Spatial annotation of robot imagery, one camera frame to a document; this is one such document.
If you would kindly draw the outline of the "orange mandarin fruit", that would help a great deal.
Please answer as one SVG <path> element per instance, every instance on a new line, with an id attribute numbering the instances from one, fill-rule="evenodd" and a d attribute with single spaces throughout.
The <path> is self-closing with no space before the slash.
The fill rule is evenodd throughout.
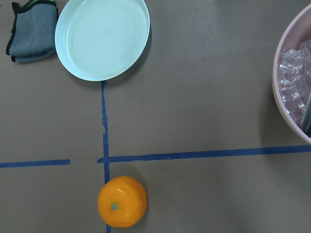
<path id="1" fill-rule="evenodd" d="M 98 195 L 98 210 L 110 227 L 129 228 L 145 214 L 148 197 L 140 182 L 130 176 L 119 176 L 103 186 Z"/>

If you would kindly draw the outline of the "mint green plate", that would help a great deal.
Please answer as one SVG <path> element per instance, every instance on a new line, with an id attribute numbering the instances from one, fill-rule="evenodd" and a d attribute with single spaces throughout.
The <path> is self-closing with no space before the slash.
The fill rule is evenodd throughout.
<path id="1" fill-rule="evenodd" d="M 64 68 L 86 81 L 105 81 L 130 69 L 150 33 L 143 0 L 70 0 L 55 29 L 55 48 Z"/>

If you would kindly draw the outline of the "grey folded cloth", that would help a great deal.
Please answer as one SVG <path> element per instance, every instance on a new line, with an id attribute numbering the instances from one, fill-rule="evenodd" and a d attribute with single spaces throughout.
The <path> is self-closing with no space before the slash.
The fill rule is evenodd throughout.
<path id="1" fill-rule="evenodd" d="M 28 63 L 56 52 L 55 29 L 58 8 L 53 0 L 29 0 L 23 6 L 12 2 L 14 23 L 6 54 L 12 62 Z"/>

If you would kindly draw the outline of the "clear ice cubes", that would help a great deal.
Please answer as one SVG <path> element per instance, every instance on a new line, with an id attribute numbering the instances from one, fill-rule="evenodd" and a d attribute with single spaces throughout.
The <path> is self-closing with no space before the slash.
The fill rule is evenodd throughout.
<path id="1" fill-rule="evenodd" d="M 300 44 L 299 50 L 281 53 L 279 65 L 282 103 L 294 123 L 302 129 L 303 116 L 311 92 L 311 41 Z"/>

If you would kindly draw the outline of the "pink bowl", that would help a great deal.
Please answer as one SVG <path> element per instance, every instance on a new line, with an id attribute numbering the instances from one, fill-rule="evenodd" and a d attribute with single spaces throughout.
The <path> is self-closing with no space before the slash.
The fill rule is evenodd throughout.
<path id="1" fill-rule="evenodd" d="M 298 125 L 292 120 L 287 112 L 280 94 L 280 71 L 281 53 L 286 49 L 297 49 L 300 43 L 310 39 L 311 37 L 311 6 L 305 7 L 288 25 L 284 31 L 274 57 L 272 89 L 276 105 L 282 117 L 289 127 L 307 144 L 311 143 L 311 139 L 303 133 Z"/>

